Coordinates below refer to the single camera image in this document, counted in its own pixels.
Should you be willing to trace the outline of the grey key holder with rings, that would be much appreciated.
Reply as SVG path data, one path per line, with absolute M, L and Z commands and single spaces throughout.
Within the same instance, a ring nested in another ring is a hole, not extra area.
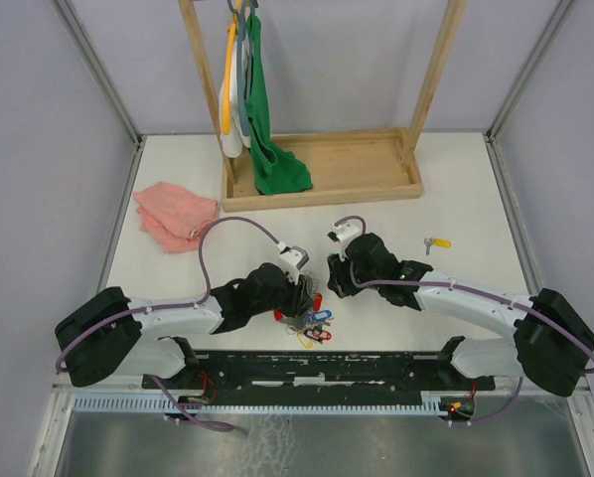
M 312 350 L 316 344 L 330 342 L 333 338 L 329 330 L 331 322 L 334 319 L 333 313 L 329 309 L 323 308 L 323 295 L 319 291 L 319 280 L 315 275 L 306 271 L 313 277 L 316 286 L 315 300 L 312 309 L 305 315 L 291 318 L 286 315 L 286 305 L 273 311 L 273 317 L 276 322 L 285 326 L 285 331 L 290 336 L 295 336 L 301 346 L 306 350 Z

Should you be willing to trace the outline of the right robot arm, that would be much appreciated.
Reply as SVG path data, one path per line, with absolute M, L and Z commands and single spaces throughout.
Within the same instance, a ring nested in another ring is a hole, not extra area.
M 493 333 L 454 337 L 434 366 L 443 387 L 481 377 L 527 378 L 567 398 L 594 373 L 594 333 L 559 292 L 502 293 L 457 280 L 415 260 L 399 260 L 374 233 L 350 224 L 333 228 L 338 250 L 327 258 L 328 287 L 346 298 L 372 289 L 389 304 L 450 316 Z

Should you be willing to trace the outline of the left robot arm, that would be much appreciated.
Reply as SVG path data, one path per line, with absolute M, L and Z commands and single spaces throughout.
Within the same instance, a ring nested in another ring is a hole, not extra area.
M 199 375 L 188 336 L 233 332 L 266 312 L 302 321 L 314 301 L 311 276 L 291 281 L 272 263 L 211 289 L 205 301 L 131 299 L 121 287 L 108 287 L 56 326 L 57 368 L 76 388 L 113 375 L 154 375 L 186 388 Z

